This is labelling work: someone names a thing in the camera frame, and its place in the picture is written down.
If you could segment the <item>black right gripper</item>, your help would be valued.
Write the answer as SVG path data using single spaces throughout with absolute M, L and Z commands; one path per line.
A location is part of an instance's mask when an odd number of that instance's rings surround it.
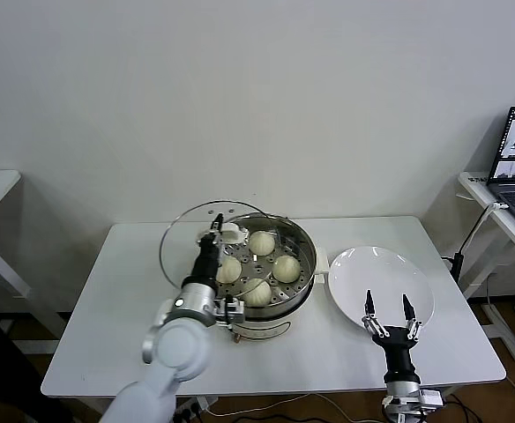
M 419 376 L 411 361 L 410 350 L 419 340 L 422 321 L 416 317 L 414 306 L 405 293 L 402 302 L 407 328 L 383 326 L 376 317 L 370 289 L 366 292 L 362 323 L 372 341 L 384 350 L 387 372 L 385 382 L 418 382 Z

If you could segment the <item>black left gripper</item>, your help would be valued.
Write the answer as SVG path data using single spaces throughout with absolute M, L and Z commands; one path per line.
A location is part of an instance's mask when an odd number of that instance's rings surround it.
M 200 284 L 217 289 L 216 276 L 220 267 L 220 243 L 224 216 L 219 213 L 212 222 L 212 231 L 201 233 L 197 238 L 199 255 L 195 260 L 185 285 Z

